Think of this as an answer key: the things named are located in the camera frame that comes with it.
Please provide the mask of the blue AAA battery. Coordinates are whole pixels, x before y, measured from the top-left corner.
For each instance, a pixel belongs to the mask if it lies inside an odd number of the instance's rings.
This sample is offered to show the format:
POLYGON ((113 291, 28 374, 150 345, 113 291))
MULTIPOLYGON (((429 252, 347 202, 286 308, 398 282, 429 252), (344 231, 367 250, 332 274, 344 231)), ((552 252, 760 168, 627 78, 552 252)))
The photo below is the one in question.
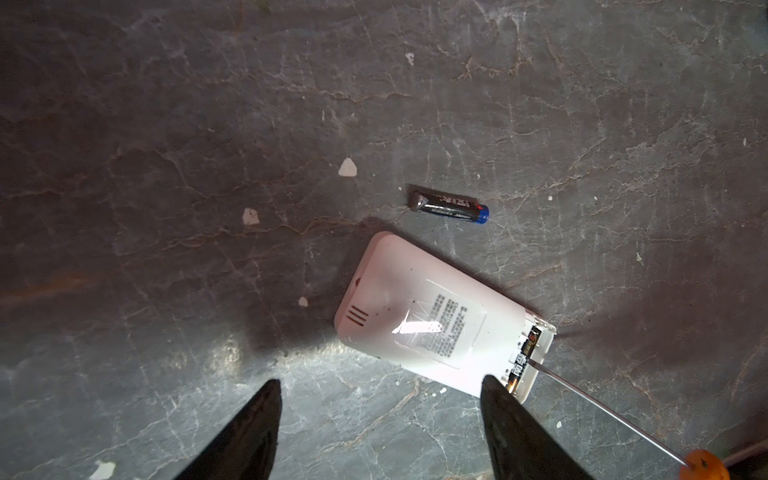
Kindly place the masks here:
POLYGON ((414 212, 475 224, 485 224, 490 218, 489 208, 474 199, 418 187, 410 190, 408 206, 414 212))

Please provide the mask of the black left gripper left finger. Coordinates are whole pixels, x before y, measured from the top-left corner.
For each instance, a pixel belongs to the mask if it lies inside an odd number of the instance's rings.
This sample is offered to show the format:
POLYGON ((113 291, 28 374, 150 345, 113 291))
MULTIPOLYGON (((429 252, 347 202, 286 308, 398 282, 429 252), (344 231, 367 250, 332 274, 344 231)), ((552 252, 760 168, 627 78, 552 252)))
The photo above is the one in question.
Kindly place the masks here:
POLYGON ((270 379, 176 479, 267 480, 281 414, 281 383, 270 379))

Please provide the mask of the white remote with batteries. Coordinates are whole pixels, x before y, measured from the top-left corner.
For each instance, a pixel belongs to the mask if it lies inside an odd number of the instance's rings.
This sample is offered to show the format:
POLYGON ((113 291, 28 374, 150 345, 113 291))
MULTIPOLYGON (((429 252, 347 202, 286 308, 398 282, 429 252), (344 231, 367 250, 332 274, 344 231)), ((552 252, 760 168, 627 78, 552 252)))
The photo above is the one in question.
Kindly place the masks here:
MULTIPOLYGON (((530 360, 543 362, 556 328, 526 307, 391 232, 369 242, 334 318, 347 346, 473 397, 485 376, 507 386, 533 326, 530 360)), ((525 369, 524 402, 537 373, 525 369)))

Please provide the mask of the orange black screwdriver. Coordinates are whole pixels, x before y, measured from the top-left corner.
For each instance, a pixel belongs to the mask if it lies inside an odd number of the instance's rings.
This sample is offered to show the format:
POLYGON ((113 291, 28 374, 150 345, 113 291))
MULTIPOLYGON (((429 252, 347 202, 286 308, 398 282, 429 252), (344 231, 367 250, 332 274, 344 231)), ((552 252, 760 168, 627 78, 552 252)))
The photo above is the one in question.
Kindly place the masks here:
POLYGON ((674 451, 664 443, 662 443, 660 440, 656 439, 646 431, 642 430, 640 427, 632 423, 630 420, 626 419, 624 416, 620 415, 618 412, 604 404, 603 402, 597 400, 596 398, 590 396, 588 393, 583 391, 582 389, 578 388, 573 383, 565 380, 561 376, 555 374, 550 369, 545 367, 544 365, 540 364, 539 362, 536 362, 534 360, 529 360, 528 365, 540 372, 541 374, 544 374, 554 381, 556 381, 561 386, 569 389, 571 392, 578 395, 580 398, 586 400, 608 416, 610 416, 612 419, 616 420, 620 424, 627 427, 629 430, 637 434, 640 438, 648 442, 650 445, 664 453, 666 456, 673 459, 679 466, 679 479, 722 479, 722 480, 728 480, 731 478, 731 475, 723 463, 723 461, 718 458, 713 453, 707 451, 707 450, 694 450, 691 453, 683 456, 682 454, 679 454, 678 452, 674 451))

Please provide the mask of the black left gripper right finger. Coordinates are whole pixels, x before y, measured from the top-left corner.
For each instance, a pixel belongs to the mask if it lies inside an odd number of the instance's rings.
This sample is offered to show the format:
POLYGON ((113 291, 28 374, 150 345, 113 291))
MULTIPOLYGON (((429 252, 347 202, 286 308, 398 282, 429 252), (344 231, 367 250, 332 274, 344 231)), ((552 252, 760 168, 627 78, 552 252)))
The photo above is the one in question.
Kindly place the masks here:
POLYGON ((492 375, 483 379, 480 409, 496 479, 590 477, 492 375))

